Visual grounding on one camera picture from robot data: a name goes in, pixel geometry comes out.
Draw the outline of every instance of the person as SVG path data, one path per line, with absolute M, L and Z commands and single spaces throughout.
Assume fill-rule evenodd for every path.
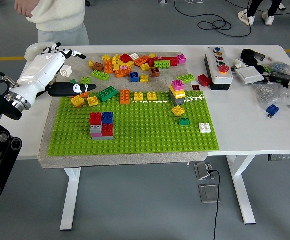
M 248 26 L 254 24 L 255 13 L 263 0 L 252 0 L 249 9 L 238 13 L 238 19 Z M 271 26 L 274 21 L 274 15 L 282 0 L 272 0 L 270 8 L 262 14 L 266 26 Z
M 15 0 L 15 10 L 35 23 L 39 43 L 86 46 L 85 0 Z

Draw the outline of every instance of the sneaker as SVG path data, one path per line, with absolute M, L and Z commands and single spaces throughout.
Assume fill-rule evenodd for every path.
M 238 19 L 242 21 L 247 26 L 252 26 L 254 24 L 255 16 L 247 17 L 247 9 L 240 11 L 238 13 Z
M 265 11 L 262 14 L 263 20 L 265 20 L 265 25 L 266 26 L 271 26 L 273 24 L 274 21 L 274 16 L 268 16 L 268 11 Z

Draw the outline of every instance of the gray floor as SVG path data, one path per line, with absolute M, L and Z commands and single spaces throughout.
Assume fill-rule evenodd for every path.
M 231 0 L 246 6 L 247 1 Z M 222 0 L 189 5 L 176 1 L 189 15 L 218 14 L 232 24 L 225 34 L 245 35 L 237 20 L 240 8 Z M 266 0 L 260 6 L 265 11 Z M 290 12 L 290 1 L 284 2 Z M 247 37 L 223 36 L 197 28 L 199 21 L 174 10 L 173 1 L 91 0 L 85 25 L 91 45 L 280 45 L 290 50 L 290 14 L 277 15 L 267 27 L 256 13 Z M 35 43 L 35 26 L 13 10 L 13 0 L 0 3 L 0 57 L 20 57 Z M 0 61 L 0 71 L 17 79 L 24 61 Z M 290 161 L 256 157 L 243 173 L 255 225 L 244 225 L 224 157 L 208 157 L 221 175 L 216 239 L 290 240 Z M 193 163 L 107 166 L 82 169 L 74 225 L 60 232 L 67 175 L 42 169 L 36 160 L 17 161 L 0 197 L 0 240 L 41 239 L 212 239 L 215 204 L 202 204 Z

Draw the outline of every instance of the control box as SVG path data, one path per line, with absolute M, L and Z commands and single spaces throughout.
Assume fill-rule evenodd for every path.
M 210 89 L 227 91 L 233 80 L 233 75 L 228 67 L 228 59 L 222 47 L 208 47 L 205 55 L 207 77 L 211 80 Z

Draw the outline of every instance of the robotic arm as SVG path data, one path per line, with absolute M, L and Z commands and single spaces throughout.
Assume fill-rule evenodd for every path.
M 52 97 L 70 97 L 91 91 L 96 85 L 73 84 L 56 82 L 50 84 L 55 74 L 62 68 L 69 57 L 86 57 L 73 50 L 58 50 L 59 43 L 46 48 L 36 56 L 29 67 L 23 72 L 17 82 L 13 82 L 0 72 L 7 90 L 0 95 L 0 116 L 2 114 L 13 120 L 19 120 L 23 110 L 29 110 L 35 103 L 36 96 L 48 92 Z M 0 125 L 0 196 L 6 185 L 11 170 L 22 147 L 19 138 L 12 137 L 7 129 Z

